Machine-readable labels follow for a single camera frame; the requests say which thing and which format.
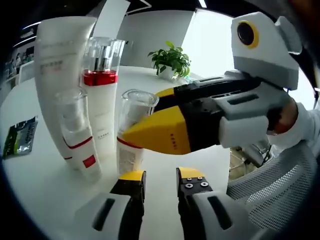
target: camera lens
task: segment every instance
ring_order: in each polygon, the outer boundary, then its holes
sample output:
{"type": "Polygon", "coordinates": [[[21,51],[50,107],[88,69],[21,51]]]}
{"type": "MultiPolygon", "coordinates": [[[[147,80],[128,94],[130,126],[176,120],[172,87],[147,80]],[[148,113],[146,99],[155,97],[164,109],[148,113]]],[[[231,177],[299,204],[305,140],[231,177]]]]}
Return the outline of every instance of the camera lens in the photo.
{"type": "Polygon", "coordinates": [[[254,42],[255,34],[251,26],[245,22],[238,25],[238,37],[244,45],[250,45],[254,42]]]}

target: white pot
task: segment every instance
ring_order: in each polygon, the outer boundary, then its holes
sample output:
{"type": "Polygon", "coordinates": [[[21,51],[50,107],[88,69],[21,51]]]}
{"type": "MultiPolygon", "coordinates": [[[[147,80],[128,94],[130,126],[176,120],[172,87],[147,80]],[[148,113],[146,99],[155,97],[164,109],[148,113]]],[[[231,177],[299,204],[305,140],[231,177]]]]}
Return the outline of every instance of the white pot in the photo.
{"type": "Polygon", "coordinates": [[[170,66],[166,66],[166,69],[163,72],[160,72],[159,70],[159,78],[165,79],[169,82],[174,82],[176,80],[176,77],[174,77],[175,71],[171,70],[170,66]]]}

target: potted plant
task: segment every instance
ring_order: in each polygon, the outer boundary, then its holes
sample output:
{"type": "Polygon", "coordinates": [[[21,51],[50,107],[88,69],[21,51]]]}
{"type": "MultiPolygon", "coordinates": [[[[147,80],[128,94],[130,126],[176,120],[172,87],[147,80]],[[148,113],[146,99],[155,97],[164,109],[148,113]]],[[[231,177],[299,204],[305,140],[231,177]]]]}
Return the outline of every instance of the potted plant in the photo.
{"type": "Polygon", "coordinates": [[[173,76],[186,77],[190,73],[190,60],[187,54],[183,53],[181,47],[175,47],[172,42],[166,41],[169,50],[160,49],[151,51],[153,68],[156,68],[156,75],[172,81],[173,76]]]}

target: white robot head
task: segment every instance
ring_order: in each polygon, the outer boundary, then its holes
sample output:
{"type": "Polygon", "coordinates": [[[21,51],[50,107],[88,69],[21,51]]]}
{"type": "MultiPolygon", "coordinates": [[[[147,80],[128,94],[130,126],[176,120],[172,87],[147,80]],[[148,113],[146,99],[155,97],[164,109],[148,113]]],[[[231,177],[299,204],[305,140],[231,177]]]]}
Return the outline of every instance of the white robot head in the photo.
{"type": "Polygon", "coordinates": [[[297,89],[299,65],[289,52],[300,54],[302,44],[285,17],[276,23],[261,12],[234,18],[231,45],[235,69],[280,88],[297,89]]]}

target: red stripe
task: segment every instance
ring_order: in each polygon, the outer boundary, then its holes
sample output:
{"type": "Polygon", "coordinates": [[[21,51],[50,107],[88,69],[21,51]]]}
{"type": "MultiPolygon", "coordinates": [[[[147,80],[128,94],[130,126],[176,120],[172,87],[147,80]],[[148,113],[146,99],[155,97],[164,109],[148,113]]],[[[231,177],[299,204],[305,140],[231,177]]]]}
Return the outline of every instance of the red stripe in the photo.
{"type": "Polygon", "coordinates": [[[76,148],[79,148],[79,147],[81,147],[82,145],[85,145],[86,143],[90,142],[90,140],[91,140],[91,139],[92,139],[92,136],[91,136],[91,137],[89,137],[88,139],[86,139],[86,140],[84,140],[84,141],[82,141],[82,142],[80,142],[80,143],[78,143],[78,144],[74,145],[74,146],[69,146],[69,145],[66,143],[65,138],[63,138],[64,143],[65,143],[65,144],[68,146],[68,148],[70,148],[70,149],[76,149],[76,148]]]}
{"type": "Polygon", "coordinates": [[[120,143],[122,143],[122,144],[124,144],[124,145],[127,145],[127,146],[129,146],[129,147],[132,147],[132,148],[135,148],[135,149],[142,149],[142,147],[132,145],[132,144],[126,142],[126,141],[123,141],[123,140],[120,139],[119,137],[116,137],[116,139],[117,139],[120,143]]]}

